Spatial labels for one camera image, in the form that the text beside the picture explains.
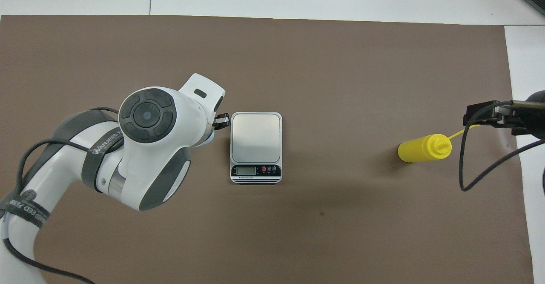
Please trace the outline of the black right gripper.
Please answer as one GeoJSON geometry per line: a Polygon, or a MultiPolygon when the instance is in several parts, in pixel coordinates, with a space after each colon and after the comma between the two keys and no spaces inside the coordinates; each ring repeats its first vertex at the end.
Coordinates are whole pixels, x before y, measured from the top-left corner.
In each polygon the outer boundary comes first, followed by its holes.
{"type": "MultiPolygon", "coordinates": [[[[541,90],[531,94],[525,101],[512,101],[510,109],[513,111],[515,127],[511,130],[512,136],[532,135],[539,140],[545,138],[545,91],[541,90]]],[[[477,115],[472,125],[492,126],[492,127],[511,127],[506,119],[511,111],[506,106],[506,101],[486,101],[469,105],[466,107],[466,113],[463,116],[463,126],[466,126],[469,120],[480,110],[486,109],[480,115],[477,115]]]]}

